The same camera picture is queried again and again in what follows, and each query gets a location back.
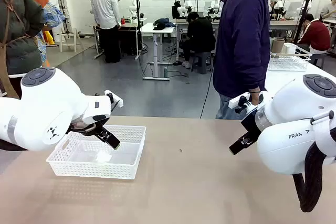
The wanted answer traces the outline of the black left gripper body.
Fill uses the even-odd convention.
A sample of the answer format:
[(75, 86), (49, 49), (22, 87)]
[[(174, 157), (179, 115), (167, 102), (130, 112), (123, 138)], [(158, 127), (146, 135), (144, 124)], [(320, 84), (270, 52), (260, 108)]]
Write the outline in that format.
[(93, 122), (84, 122), (83, 119), (74, 120), (68, 132), (76, 132), (84, 136), (109, 137), (110, 132), (103, 127), (109, 118), (105, 115), (96, 115), (92, 119)]

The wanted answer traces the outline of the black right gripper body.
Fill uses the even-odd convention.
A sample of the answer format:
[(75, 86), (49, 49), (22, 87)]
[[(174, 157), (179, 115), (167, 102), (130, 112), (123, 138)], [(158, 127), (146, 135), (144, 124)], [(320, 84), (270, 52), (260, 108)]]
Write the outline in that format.
[(258, 128), (256, 123), (257, 111), (251, 111), (245, 116), (241, 121), (242, 126), (245, 128), (246, 133), (243, 135), (243, 139), (248, 139), (249, 141), (257, 141), (261, 130)]

